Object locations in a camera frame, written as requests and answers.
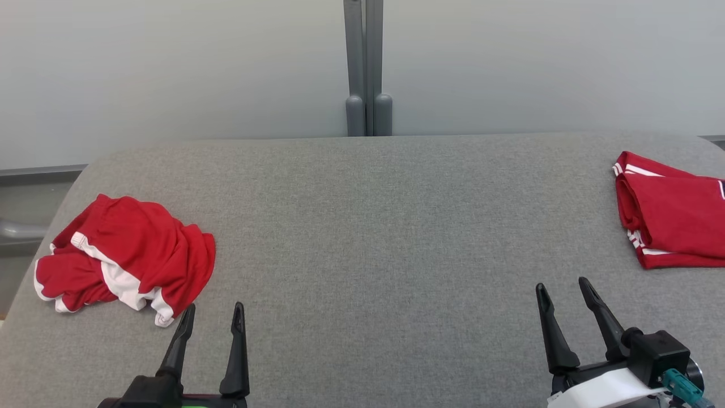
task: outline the folded red cloth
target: folded red cloth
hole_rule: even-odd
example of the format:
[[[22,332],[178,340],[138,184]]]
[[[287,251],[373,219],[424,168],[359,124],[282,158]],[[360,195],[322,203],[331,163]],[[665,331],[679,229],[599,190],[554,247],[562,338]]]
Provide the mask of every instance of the folded red cloth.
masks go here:
[[[214,269],[211,234],[184,226],[158,203],[99,195],[37,260],[35,288],[58,312],[116,298],[146,301],[167,327],[202,291]]]
[[[615,163],[619,218],[645,269],[725,266],[723,181],[622,152]]]

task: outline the white partition panel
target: white partition panel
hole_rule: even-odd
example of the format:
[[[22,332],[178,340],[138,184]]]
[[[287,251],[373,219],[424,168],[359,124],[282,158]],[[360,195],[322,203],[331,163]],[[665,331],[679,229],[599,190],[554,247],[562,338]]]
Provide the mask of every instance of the white partition panel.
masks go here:
[[[386,0],[393,134],[725,134],[725,2]]]
[[[154,142],[344,136],[340,1],[4,0],[0,170]]]

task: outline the teal connector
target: teal connector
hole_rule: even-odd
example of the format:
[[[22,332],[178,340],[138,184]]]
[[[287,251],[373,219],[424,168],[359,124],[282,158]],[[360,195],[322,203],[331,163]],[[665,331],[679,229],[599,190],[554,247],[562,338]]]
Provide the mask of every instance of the teal connector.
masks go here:
[[[700,390],[692,381],[674,368],[662,374],[662,385],[672,395],[685,401],[692,408],[715,408],[715,405],[703,396],[703,390]]]

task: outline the red garment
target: red garment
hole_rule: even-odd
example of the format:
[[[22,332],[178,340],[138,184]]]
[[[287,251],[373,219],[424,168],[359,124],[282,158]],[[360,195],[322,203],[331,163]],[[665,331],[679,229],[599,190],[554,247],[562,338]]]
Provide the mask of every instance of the red garment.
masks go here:
[[[158,203],[101,194],[38,259],[35,287],[58,312],[116,298],[141,310],[150,300],[166,327],[207,284],[214,259],[214,237],[196,224],[185,227]]]
[[[619,218],[645,269],[725,266],[722,180],[631,152],[615,163]]]

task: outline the gray fabric surface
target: gray fabric surface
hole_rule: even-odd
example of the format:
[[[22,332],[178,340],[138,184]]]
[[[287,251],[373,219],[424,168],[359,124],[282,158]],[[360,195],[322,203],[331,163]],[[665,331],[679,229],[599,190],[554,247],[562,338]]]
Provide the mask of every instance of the gray fabric surface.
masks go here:
[[[584,275],[625,327],[689,346],[725,404],[725,271],[641,269],[617,217],[622,150],[725,176],[717,147],[662,135],[198,142],[92,164],[50,235],[101,192],[215,235],[187,392],[218,389],[243,301],[251,407],[544,407],[534,286],[548,286],[582,363],[598,362]],[[0,329],[0,405],[95,407],[155,372],[175,325],[118,302],[59,315],[31,278]]]

